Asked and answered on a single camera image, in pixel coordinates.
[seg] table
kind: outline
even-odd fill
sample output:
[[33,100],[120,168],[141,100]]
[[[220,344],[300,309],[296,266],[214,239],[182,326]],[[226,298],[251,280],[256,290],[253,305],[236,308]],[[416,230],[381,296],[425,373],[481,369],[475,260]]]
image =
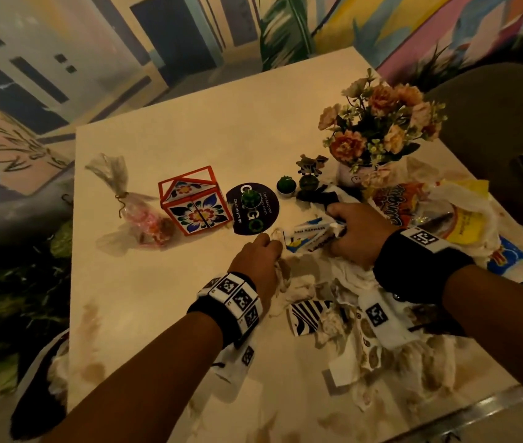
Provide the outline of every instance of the table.
[[[250,240],[226,227],[162,252],[111,245],[123,223],[119,204],[85,165],[99,152],[124,155],[129,189],[153,196],[158,181],[206,165],[225,193],[245,182],[275,186],[280,176],[296,174],[300,154],[324,153],[319,114],[341,102],[340,91],[368,67],[348,48],[79,128],[69,410],[183,316],[197,290]],[[468,174],[440,141],[414,156]],[[324,177],[336,169],[330,159]],[[296,201],[280,202],[276,226],[311,218]],[[523,229],[505,212],[500,231],[523,248]],[[362,413],[350,394],[329,395],[322,372],[335,357],[333,347],[319,350],[312,337],[293,336],[284,315],[264,320],[258,334],[241,391],[208,373],[170,441],[257,441],[264,432],[285,442],[384,441],[517,385],[465,340],[457,350],[456,394],[426,404],[414,417],[395,381],[384,377],[382,401]]]

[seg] green leaf painting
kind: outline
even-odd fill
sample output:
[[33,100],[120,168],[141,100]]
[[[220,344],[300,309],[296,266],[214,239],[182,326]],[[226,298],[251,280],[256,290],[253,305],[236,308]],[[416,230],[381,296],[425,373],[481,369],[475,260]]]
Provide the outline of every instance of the green leaf painting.
[[314,52],[306,0],[274,0],[260,29],[262,71],[308,59]]

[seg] flower bouquet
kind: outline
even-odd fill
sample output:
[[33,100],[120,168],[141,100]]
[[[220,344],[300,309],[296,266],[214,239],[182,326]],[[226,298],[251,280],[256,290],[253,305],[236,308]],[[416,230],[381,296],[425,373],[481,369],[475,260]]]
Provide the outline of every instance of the flower bouquet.
[[425,102],[417,87],[398,85],[395,88],[382,80],[373,86],[372,70],[366,78],[358,79],[341,94],[348,104],[327,107],[319,119],[319,130],[331,131],[323,141],[331,155],[344,165],[339,178],[347,175],[348,185],[383,186],[390,174],[391,162],[415,152],[422,138],[438,138],[445,105]]

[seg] mural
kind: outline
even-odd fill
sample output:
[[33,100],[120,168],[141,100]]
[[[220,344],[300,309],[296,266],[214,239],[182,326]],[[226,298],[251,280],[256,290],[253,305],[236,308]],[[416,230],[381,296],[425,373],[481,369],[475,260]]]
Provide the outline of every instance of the mural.
[[522,30],[523,0],[0,0],[0,202],[45,199],[76,126],[192,74],[354,46],[394,84],[436,50],[467,65]]

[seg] forearm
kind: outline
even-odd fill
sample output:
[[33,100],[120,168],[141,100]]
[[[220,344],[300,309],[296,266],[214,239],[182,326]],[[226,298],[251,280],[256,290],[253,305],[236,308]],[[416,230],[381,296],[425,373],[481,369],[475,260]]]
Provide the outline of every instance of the forearm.
[[42,441],[166,441],[221,349],[216,322],[189,313],[96,387]]
[[523,385],[523,286],[476,266],[448,279],[444,307]]

